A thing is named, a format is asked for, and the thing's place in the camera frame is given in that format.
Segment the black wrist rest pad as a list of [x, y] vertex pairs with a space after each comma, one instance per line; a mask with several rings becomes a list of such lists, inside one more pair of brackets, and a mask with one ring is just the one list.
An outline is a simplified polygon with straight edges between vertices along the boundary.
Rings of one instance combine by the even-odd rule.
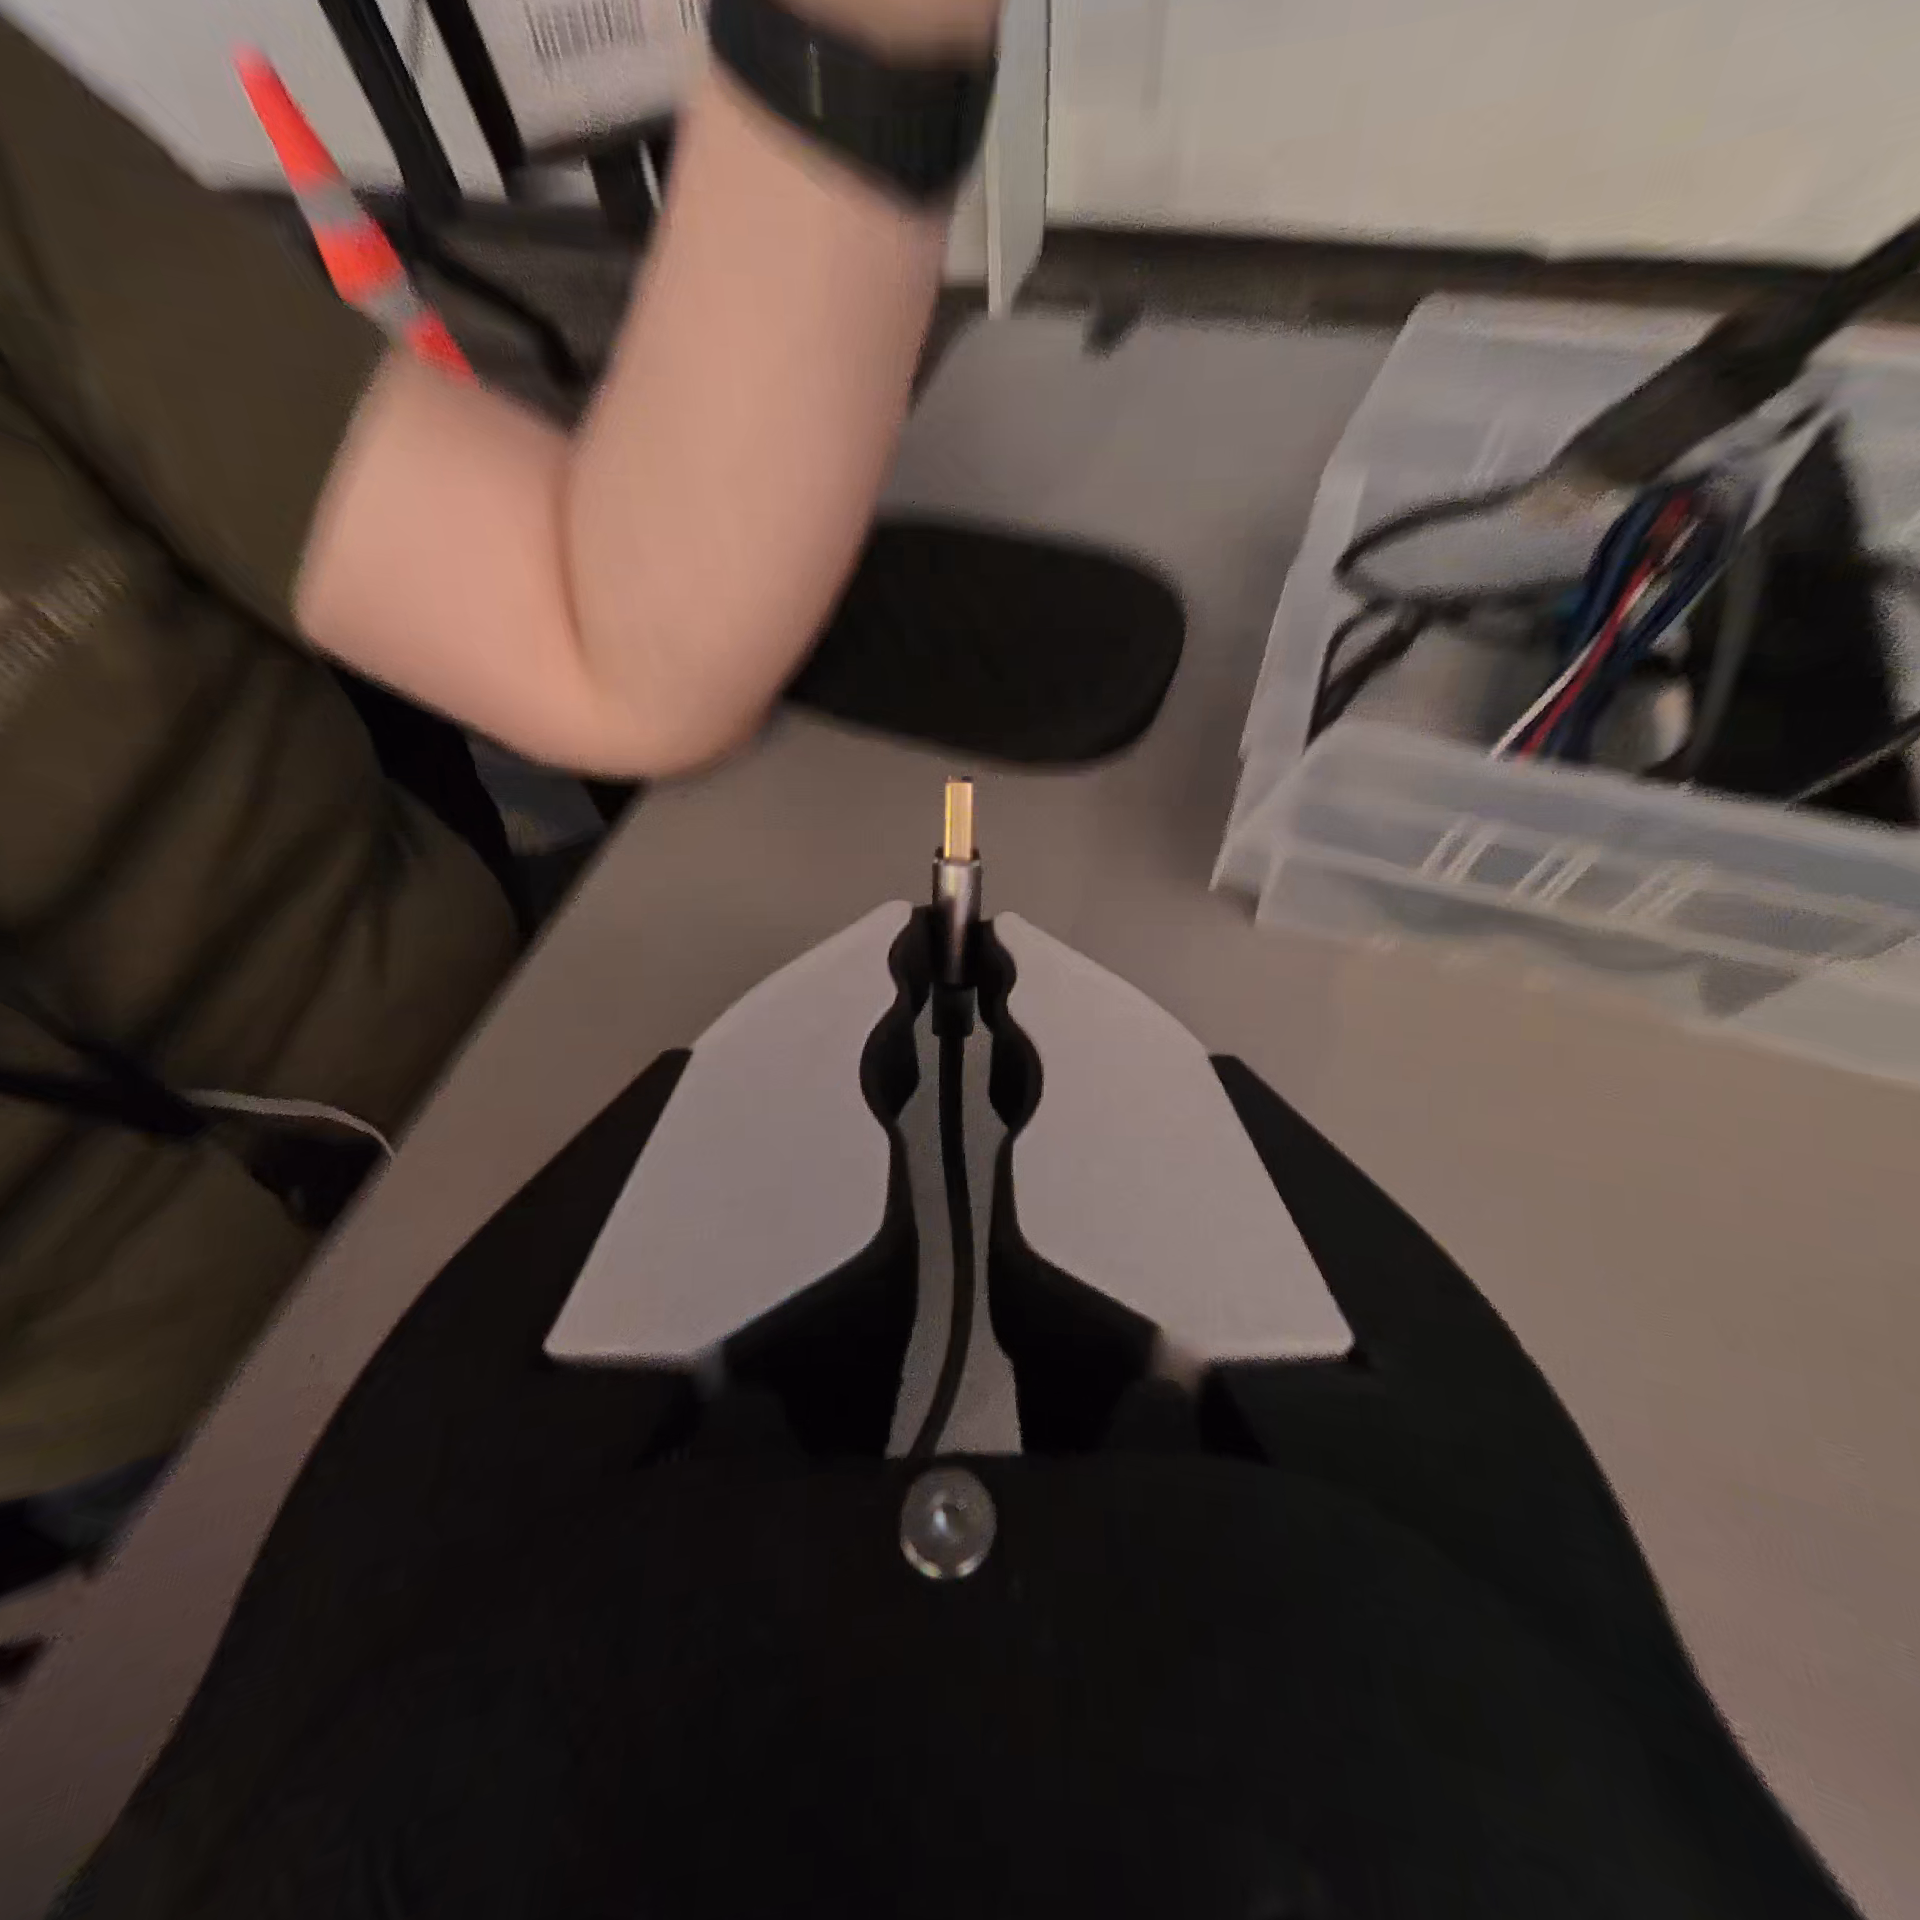
[[1029, 769], [1122, 755], [1186, 651], [1186, 601], [1086, 539], [944, 516], [879, 522], [784, 688], [812, 713]]

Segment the person's left forearm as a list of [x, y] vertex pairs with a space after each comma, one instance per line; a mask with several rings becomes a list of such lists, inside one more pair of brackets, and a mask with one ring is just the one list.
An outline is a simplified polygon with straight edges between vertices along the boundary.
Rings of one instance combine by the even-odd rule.
[[300, 635], [589, 778], [733, 751], [867, 538], [949, 223], [714, 71], [579, 425], [389, 349], [300, 558]]

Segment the clear plastic bin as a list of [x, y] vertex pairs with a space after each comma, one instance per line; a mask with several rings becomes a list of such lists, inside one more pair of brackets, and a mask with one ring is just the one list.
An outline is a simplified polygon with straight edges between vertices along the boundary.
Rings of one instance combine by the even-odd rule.
[[1334, 443], [1279, 592], [1210, 882], [1290, 926], [1554, 971], [1860, 1073], [1917, 1081], [1917, 835], [1616, 772], [1524, 772], [1483, 742], [1523, 668], [1430, 636], [1312, 738], [1353, 601], [1337, 555], [1380, 516], [1532, 478], [1707, 329], [1684, 309], [1427, 296]]

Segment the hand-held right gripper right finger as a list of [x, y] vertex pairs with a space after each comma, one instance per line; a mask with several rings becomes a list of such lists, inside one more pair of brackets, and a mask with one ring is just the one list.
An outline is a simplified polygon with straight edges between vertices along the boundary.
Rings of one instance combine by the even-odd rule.
[[1134, 982], [1003, 911], [980, 938], [984, 1289], [1020, 1449], [1092, 1451], [1143, 1379], [1346, 1362], [1357, 1335], [1213, 1058]]

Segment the black office chair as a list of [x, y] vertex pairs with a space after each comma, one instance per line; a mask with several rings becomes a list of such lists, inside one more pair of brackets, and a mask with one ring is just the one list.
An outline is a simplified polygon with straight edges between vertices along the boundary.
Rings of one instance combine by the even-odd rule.
[[502, 3], [316, 3], [396, 169], [386, 201], [447, 238], [463, 225], [646, 242], [673, 156], [672, 113], [537, 143], [496, 55]]

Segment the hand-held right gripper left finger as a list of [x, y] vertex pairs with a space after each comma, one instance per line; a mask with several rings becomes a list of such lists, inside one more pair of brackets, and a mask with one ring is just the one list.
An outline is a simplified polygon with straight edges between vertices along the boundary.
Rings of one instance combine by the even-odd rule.
[[544, 1356], [769, 1393], [806, 1451], [882, 1453], [916, 1322], [916, 1018], [920, 915], [892, 901], [712, 1021]]

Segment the black wristband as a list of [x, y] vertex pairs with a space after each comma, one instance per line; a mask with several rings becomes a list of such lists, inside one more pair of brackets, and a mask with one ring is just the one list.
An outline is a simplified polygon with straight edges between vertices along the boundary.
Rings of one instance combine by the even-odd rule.
[[757, 109], [906, 205], [952, 205], [984, 143], [997, 52], [882, 55], [784, 3], [712, 3], [707, 55]]

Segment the orange red flat object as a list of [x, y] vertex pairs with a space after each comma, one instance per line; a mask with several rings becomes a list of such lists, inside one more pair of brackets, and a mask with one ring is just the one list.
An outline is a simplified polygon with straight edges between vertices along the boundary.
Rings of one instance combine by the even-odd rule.
[[274, 148], [277, 166], [310, 232], [324, 278], [339, 301], [370, 321], [394, 345], [413, 361], [444, 372], [469, 386], [477, 383], [466, 352], [453, 343], [440, 311], [420, 296], [396, 245], [362, 208], [343, 169], [314, 131], [300, 103], [289, 95], [279, 71], [254, 49], [233, 49], [230, 68], [260, 131]]

